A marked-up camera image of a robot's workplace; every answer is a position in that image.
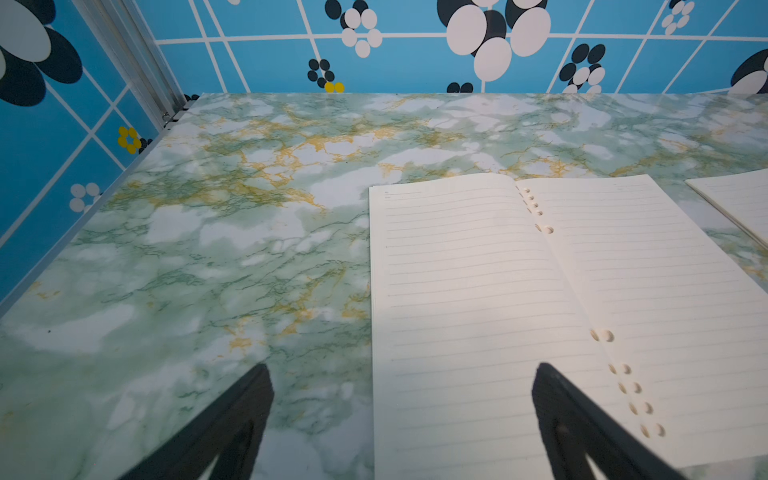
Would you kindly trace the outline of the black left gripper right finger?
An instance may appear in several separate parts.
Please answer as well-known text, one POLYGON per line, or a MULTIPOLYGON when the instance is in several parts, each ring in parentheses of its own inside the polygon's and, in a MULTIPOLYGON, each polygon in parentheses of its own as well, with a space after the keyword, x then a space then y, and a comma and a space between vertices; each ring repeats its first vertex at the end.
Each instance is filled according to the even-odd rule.
POLYGON ((601 407, 549 363, 541 363, 532 400, 543 445, 556 479, 681 479, 601 407))

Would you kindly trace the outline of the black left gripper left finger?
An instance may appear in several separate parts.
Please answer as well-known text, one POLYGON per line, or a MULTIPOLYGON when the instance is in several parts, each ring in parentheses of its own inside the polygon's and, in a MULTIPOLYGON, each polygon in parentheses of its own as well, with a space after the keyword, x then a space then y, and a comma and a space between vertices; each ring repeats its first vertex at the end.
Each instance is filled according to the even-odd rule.
POLYGON ((250 478, 273 400, 269 369, 258 364, 122 477, 250 478))

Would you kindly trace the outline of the green cover notebook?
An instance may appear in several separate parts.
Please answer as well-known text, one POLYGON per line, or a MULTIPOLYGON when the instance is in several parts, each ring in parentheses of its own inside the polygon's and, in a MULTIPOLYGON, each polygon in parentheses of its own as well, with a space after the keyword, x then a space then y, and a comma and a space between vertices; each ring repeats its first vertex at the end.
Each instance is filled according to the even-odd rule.
POLYGON ((676 467, 767 452, 767 295, 646 175, 369 191, 375 475, 543 479, 562 372, 676 467))

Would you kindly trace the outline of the orange cover notebook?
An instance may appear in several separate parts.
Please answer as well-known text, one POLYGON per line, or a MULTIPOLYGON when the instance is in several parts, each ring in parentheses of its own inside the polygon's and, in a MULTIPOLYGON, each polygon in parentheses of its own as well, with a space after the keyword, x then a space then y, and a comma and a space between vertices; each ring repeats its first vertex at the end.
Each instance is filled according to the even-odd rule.
POLYGON ((685 183, 767 248, 767 170, 689 179, 685 183))

